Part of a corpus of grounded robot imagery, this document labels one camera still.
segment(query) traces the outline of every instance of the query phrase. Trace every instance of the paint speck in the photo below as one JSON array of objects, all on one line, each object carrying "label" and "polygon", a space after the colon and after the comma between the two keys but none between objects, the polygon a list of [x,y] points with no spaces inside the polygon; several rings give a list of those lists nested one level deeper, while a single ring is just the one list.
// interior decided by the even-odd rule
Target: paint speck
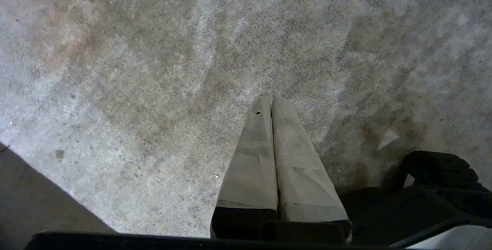
[{"label": "paint speck", "polygon": [[65,157],[65,151],[60,149],[56,150],[55,157],[57,158],[58,162],[62,162],[63,158]]}]

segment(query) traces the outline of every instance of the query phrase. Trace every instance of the dark stain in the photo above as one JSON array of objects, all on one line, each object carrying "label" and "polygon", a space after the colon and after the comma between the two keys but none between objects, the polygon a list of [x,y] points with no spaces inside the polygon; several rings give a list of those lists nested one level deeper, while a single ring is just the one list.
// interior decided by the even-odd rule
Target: dark stain
[{"label": "dark stain", "polygon": [[64,157],[65,157],[65,151],[64,150],[56,150],[55,151],[55,157],[57,158],[58,162],[62,162]]}]

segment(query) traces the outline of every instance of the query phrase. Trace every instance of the concrete floor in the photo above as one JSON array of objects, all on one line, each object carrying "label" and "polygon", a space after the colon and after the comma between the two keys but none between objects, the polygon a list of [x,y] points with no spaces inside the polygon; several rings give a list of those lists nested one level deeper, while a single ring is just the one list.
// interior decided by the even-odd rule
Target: concrete floor
[{"label": "concrete floor", "polygon": [[119,232],[208,236],[261,93],[339,192],[415,148],[491,188],[490,3],[0,0],[0,141]]}]

